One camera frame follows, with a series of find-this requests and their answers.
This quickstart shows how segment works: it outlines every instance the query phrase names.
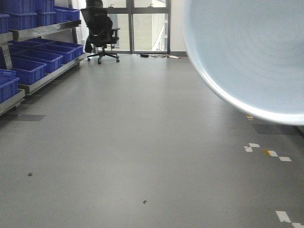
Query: chair backrest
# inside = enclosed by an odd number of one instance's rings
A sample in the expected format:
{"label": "chair backrest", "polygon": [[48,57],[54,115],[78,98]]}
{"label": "chair backrest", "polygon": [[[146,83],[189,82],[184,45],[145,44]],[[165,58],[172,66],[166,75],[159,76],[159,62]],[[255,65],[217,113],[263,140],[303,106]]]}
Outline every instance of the chair backrest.
{"label": "chair backrest", "polygon": [[112,21],[108,17],[107,10],[102,8],[85,8],[81,13],[89,28],[88,41],[100,47],[112,40]]}
{"label": "chair backrest", "polygon": [[99,7],[103,8],[104,4],[101,0],[85,0],[86,1],[86,7]]}

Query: light blue round object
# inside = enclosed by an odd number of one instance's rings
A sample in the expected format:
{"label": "light blue round object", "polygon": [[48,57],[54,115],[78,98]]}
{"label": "light blue round object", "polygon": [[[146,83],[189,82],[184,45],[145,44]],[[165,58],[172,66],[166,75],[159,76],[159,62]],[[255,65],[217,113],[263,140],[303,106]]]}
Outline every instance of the light blue round object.
{"label": "light blue round object", "polygon": [[188,56],[244,113],[304,125],[303,9],[302,0],[187,0]]}

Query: baseboard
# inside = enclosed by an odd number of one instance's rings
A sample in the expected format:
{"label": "baseboard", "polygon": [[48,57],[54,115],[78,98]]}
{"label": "baseboard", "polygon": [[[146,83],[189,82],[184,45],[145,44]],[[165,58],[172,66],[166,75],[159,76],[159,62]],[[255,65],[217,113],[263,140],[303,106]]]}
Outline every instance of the baseboard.
{"label": "baseboard", "polygon": [[181,57],[188,57],[186,51],[172,51],[172,52],[170,52],[170,55],[181,56]]}

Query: wire on floor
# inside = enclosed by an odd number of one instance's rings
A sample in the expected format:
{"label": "wire on floor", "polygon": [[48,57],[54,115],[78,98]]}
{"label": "wire on floor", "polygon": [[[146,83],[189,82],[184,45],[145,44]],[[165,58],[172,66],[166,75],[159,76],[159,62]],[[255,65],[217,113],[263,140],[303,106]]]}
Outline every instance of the wire on floor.
{"label": "wire on floor", "polygon": [[138,54],[141,57],[153,57],[153,58],[172,58],[172,59],[181,59],[181,56],[173,56],[168,54]]}

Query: white tape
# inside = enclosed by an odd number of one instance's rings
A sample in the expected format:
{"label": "white tape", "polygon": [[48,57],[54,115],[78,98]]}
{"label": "white tape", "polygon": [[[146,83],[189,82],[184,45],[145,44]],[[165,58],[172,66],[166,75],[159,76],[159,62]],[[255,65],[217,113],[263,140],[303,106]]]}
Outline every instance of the white tape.
{"label": "white tape", "polygon": [[260,147],[259,144],[255,144],[255,143],[249,143],[249,146],[250,146],[250,147]]}
{"label": "white tape", "polygon": [[270,156],[272,156],[272,157],[278,157],[278,155],[276,154],[275,151],[268,151],[268,152],[269,152]]}
{"label": "white tape", "polygon": [[244,146],[244,148],[245,148],[246,152],[252,152],[252,148],[251,147]]}
{"label": "white tape", "polygon": [[276,214],[279,217],[280,222],[289,222],[289,223],[291,223],[291,221],[290,221],[290,219],[289,219],[286,211],[277,211],[276,210]]}
{"label": "white tape", "polygon": [[304,225],[302,225],[301,223],[292,223],[294,228],[304,228]]}
{"label": "white tape", "polygon": [[253,120],[253,117],[250,116],[250,115],[247,115],[246,117],[247,117],[247,119],[249,119],[249,120]]}
{"label": "white tape", "polygon": [[279,159],[283,162],[291,162],[291,159],[289,157],[279,157]]}

